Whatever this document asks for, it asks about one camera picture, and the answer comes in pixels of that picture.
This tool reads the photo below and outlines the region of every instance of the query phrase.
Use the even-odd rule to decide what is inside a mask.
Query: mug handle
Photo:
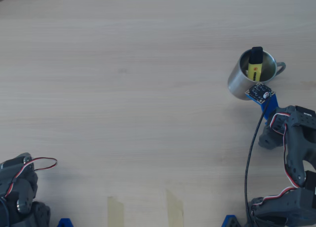
[[[286,68],[286,65],[284,62],[279,62],[279,63],[276,63],[276,66],[277,67],[281,67],[277,72],[276,72],[276,75],[279,75],[281,72],[283,72]]]

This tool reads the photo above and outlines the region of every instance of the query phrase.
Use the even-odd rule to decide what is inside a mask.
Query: black cap
[[[250,51],[249,63],[262,64],[262,62],[263,62],[263,48],[253,47]]]

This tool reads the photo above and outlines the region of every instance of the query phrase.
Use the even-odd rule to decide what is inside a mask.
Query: tape strip
[[[124,227],[124,205],[108,197],[108,227]]]
[[[169,227],[183,227],[183,203],[166,190]]]

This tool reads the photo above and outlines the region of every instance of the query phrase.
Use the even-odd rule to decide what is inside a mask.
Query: circuit board
[[[257,83],[256,85],[254,85],[253,87],[251,87],[249,90],[247,90],[245,92],[245,94],[248,97],[251,97],[253,100],[255,100],[258,104],[263,104],[267,99],[263,98],[263,95],[266,92],[270,92],[271,95],[274,95],[275,92],[272,91],[269,87],[267,87],[266,85],[262,84],[262,83]]]

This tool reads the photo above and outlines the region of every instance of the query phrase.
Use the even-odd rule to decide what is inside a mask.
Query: metal mug
[[[258,83],[257,81],[252,81],[247,77],[250,51],[251,49],[247,50],[241,55],[231,75],[228,78],[229,91],[241,100],[250,100],[245,95],[245,92],[253,85]],[[279,75],[281,72],[283,72],[285,70],[285,67],[286,65],[284,62],[277,63],[276,60],[271,56],[271,54],[263,51],[263,63],[260,75],[260,82],[267,84],[276,75]]]

